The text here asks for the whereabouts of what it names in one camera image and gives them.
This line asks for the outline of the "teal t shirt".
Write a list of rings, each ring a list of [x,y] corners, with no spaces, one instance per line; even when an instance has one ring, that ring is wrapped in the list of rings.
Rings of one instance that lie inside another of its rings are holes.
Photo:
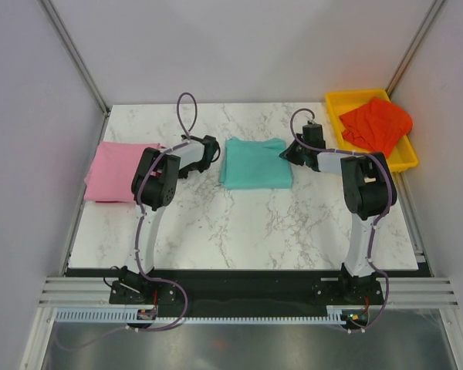
[[[279,138],[266,141],[225,141],[225,155],[219,183],[226,190],[290,189],[293,175],[290,164],[280,157],[286,142]]]

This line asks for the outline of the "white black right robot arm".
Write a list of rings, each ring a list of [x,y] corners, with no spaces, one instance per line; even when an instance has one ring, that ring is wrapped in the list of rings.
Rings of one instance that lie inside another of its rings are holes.
[[[378,224],[397,201],[385,156],[381,152],[327,149],[322,126],[309,121],[280,157],[318,173],[341,176],[345,204],[352,214],[352,227],[349,250],[342,263],[342,270],[349,277],[338,284],[337,290],[346,303],[358,302],[366,294],[366,286],[360,278],[375,272],[372,252],[377,244]]]

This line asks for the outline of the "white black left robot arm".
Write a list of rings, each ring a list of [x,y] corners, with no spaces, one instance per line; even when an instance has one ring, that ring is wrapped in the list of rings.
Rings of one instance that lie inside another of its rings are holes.
[[[148,274],[154,269],[154,248],[164,211],[174,199],[177,182],[192,171],[203,173],[221,154],[216,138],[190,136],[173,148],[144,149],[131,191],[138,207],[134,246],[121,271],[125,275]]]

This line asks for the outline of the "orange t shirt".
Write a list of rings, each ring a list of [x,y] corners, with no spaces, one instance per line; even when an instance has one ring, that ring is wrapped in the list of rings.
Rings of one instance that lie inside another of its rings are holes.
[[[377,97],[344,113],[340,121],[345,128],[342,136],[348,143],[369,152],[381,152],[386,158],[413,128],[413,120],[408,113]]]

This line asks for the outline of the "pink folded t shirt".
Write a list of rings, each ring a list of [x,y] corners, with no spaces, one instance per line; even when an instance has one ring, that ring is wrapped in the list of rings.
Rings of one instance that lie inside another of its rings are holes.
[[[130,144],[103,141],[84,180],[83,199],[97,203],[133,204],[133,176],[146,148],[164,149],[159,143]]]

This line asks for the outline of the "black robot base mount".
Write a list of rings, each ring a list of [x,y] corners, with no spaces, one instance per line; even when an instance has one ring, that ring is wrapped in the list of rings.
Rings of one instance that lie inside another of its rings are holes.
[[[321,315],[330,305],[376,307],[384,293],[377,275],[351,278],[339,271],[161,270],[122,271],[111,304],[155,304],[167,316]]]

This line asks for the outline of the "right aluminium corner post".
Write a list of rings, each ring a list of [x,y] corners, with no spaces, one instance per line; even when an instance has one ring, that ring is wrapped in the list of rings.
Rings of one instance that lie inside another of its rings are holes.
[[[394,74],[392,75],[385,89],[386,94],[390,98],[393,96],[397,87],[400,85],[412,61],[416,57],[421,46],[424,44],[425,39],[427,38],[429,32],[431,31],[435,22],[438,20],[438,17],[440,16],[447,3],[448,0],[434,0],[431,2],[431,6],[425,13],[424,18],[421,21],[421,24],[418,26],[417,31],[414,33],[414,36],[409,46],[403,54],[403,57],[401,58]]]

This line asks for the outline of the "aluminium corner post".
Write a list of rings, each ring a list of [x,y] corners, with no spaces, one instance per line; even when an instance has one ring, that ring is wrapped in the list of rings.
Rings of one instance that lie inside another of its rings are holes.
[[[394,74],[392,75],[385,89],[386,94],[390,98],[393,96],[397,87],[400,85],[412,61],[416,57],[421,46],[424,44],[425,39],[427,38],[429,32],[431,31],[435,22],[438,20],[438,17],[440,16],[447,3],[448,0],[434,0],[431,2],[431,6],[425,13],[424,18],[421,21],[421,24],[418,26],[417,31],[414,33],[414,36],[409,46],[403,54],[403,57],[401,58]]]
[[[92,74],[87,68],[86,63],[83,60],[78,48],[75,45],[75,42],[72,36],[69,34],[69,31],[62,20],[59,11],[56,9],[53,1],[51,0],[38,0],[38,3],[42,10],[44,11],[49,23],[55,30],[57,37],[60,42],[63,44],[63,48],[66,50],[67,54],[70,57],[76,71],[78,72],[81,80],[84,82],[86,88],[89,90],[90,95],[95,101],[96,105],[102,112],[102,114],[107,117],[110,113],[110,107],[108,106],[106,100],[103,98],[102,93],[98,86],[96,85]]]

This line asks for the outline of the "aluminium frame rail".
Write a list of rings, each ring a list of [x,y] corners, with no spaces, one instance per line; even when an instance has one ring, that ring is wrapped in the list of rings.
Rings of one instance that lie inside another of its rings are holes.
[[[382,291],[388,291],[389,308],[450,308],[458,304],[446,278],[393,277],[388,286],[379,280]],[[40,307],[105,307],[109,288],[98,277],[48,277],[39,298]]]

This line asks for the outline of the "left aluminium corner post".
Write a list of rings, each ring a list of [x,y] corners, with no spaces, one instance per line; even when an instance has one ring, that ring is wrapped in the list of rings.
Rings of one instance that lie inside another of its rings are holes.
[[[96,85],[92,74],[87,68],[86,63],[83,60],[78,48],[75,45],[75,42],[72,36],[69,34],[69,31],[62,20],[59,11],[56,9],[53,1],[51,0],[38,0],[38,3],[42,10],[44,11],[49,23],[55,30],[57,37],[60,42],[63,44],[63,48],[66,50],[67,54],[70,57],[76,71],[78,72],[81,80],[84,82],[86,88],[89,90],[90,95],[95,101],[96,105],[102,112],[102,114],[107,117],[110,113],[110,107],[108,106],[106,100],[103,98],[102,93],[98,86]]]

